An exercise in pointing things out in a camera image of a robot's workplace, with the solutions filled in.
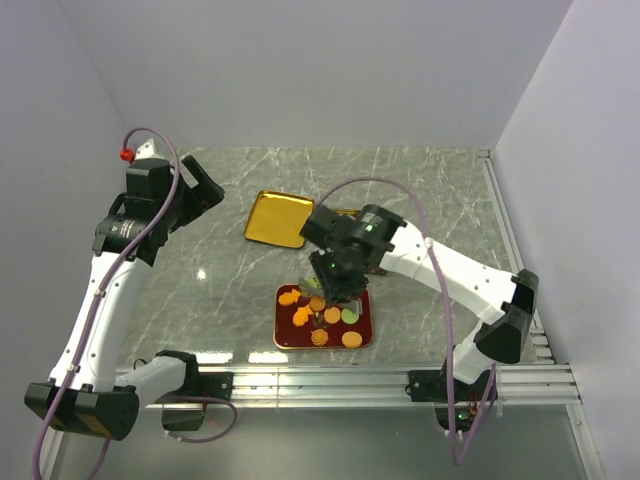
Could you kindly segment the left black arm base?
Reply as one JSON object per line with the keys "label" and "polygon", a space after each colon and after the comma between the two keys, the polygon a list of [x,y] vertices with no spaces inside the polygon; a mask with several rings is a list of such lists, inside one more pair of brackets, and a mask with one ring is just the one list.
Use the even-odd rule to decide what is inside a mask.
{"label": "left black arm base", "polygon": [[[193,385],[170,392],[161,399],[162,427],[165,435],[188,444],[204,444],[221,439],[232,431],[238,421],[238,409],[231,403],[234,374],[229,372],[201,374]],[[229,424],[209,437],[185,437],[183,432],[197,432],[205,423],[210,406],[227,407]]]}

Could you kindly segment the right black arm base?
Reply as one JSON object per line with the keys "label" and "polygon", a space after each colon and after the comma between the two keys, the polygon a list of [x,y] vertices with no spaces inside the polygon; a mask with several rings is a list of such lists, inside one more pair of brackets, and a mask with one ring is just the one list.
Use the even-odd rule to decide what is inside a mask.
{"label": "right black arm base", "polygon": [[[490,371],[484,371],[478,380],[467,385],[458,380],[454,381],[454,407],[456,431],[467,434],[472,427],[480,409],[485,388],[489,384]],[[436,422],[440,428],[449,430],[448,403],[446,391],[446,375],[444,369],[410,370],[409,383],[405,393],[413,403],[433,403]]]}

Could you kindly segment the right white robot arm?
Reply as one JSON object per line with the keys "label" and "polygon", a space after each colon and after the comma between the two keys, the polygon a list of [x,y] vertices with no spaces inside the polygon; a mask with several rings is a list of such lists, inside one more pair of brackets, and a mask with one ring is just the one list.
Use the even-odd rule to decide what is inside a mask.
{"label": "right white robot arm", "polygon": [[466,400],[487,385],[492,367],[520,362],[537,303],[533,272],[483,265],[376,205],[357,217],[319,206],[300,234],[317,248],[309,260],[329,304],[363,293],[367,269],[377,267],[432,288],[477,317],[472,331],[448,346],[434,401]]}

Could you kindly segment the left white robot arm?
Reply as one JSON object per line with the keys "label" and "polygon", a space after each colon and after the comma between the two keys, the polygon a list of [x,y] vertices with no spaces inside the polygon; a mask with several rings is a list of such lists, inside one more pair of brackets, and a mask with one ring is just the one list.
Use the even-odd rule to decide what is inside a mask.
{"label": "left white robot arm", "polygon": [[72,334],[48,379],[30,384],[24,396],[25,405],[56,430],[122,440],[145,406],[169,394],[188,402],[202,392],[192,353],[162,350],[137,372],[116,372],[133,307],[159,249],[224,198],[194,157],[181,165],[194,186],[175,178],[164,159],[133,161],[125,192],[96,228],[89,284]]}

